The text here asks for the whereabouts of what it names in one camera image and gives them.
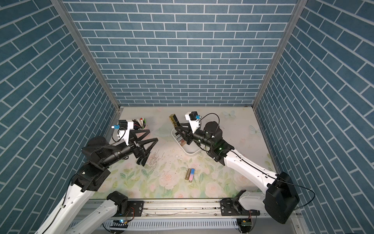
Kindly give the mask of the pink nude lipstick tube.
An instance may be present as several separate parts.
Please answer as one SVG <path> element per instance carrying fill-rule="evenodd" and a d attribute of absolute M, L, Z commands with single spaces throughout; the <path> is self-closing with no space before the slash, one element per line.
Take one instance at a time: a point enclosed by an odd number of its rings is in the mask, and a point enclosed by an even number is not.
<path fill-rule="evenodd" d="M 186 144 L 186 141 L 182 139 L 182 140 L 179 141 L 179 144 L 180 144 L 181 146 L 184 146 L 184 145 Z"/>

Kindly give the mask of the white plastic storage box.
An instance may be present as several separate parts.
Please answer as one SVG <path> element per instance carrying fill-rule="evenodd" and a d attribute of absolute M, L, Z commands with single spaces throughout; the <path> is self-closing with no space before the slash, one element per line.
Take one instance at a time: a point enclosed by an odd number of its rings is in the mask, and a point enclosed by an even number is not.
<path fill-rule="evenodd" d="M 182 149 L 182 151 L 187 154 L 188 156 L 194 156 L 201 152 L 202 150 L 197 146 L 195 142 L 192 142 L 191 144 L 185 144 L 184 146 L 181 146 L 179 144 L 179 139 L 175 136 L 175 133 L 177 131 L 175 129 L 171 130 L 171 136 L 173 137 L 174 141 L 177 143 L 177 145 Z"/>

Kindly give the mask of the black gold lipstick tube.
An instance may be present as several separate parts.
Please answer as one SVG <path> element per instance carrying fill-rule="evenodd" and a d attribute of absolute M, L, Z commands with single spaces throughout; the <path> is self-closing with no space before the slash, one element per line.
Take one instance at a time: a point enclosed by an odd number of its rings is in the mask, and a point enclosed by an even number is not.
<path fill-rule="evenodd" d="M 179 120 L 178 120 L 178 118 L 177 118 L 177 116 L 175 114 L 171 114 L 169 116 L 169 119 L 172 122 L 172 124 L 173 124 L 174 127 L 180 126 Z"/>

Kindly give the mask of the blue pink lipstick tube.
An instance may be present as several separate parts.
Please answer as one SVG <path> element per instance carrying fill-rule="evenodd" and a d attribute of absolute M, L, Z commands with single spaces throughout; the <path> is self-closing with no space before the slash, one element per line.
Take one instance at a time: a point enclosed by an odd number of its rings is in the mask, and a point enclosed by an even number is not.
<path fill-rule="evenodd" d="M 190 176 L 189 176 L 189 182 L 193 182 L 194 172 L 195 172 L 195 169 L 191 169 Z"/>

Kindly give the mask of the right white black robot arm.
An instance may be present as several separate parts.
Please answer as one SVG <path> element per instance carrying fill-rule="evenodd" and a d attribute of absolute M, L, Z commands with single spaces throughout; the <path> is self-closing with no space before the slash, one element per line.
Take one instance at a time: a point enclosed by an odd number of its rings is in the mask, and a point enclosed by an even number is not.
<path fill-rule="evenodd" d="M 216 162 L 227 166 L 252 181 L 264 194 L 266 212 L 278 223 L 285 224 L 300 198 L 290 175 L 268 170 L 245 158 L 234 146 L 223 139 L 223 132 L 215 121 L 208 122 L 204 130 L 191 128 L 189 123 L 174 127 L 187 144 L 195 142 L 208 148 L 207 154 Z"/>

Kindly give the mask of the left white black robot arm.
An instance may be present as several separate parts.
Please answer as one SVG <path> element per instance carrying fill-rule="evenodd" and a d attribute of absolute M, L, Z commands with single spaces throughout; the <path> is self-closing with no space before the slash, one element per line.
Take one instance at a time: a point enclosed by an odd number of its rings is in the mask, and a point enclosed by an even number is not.
<path fill-rule="evenodd" d="M 146 138 L 150 133 L 148 129 L 125 132 L 130 136 L 129 141 L 118 145 L 109 144 L 102 136 L 88 141 L 87 146 L 82 149 L 88 161 L 72 176 L 67 192 L 39 227 L 38 234 L 90 234 L 115 215 L 135 215 L 134 208 L 128 205 L 128 197 L 114 191 L 95 211 L 69 228 L 81 208 L 110 175 L 111 165 L 134 155 L 136 163 L 144 166 L 152 148 L 158 143 L 157 138 Z"/>

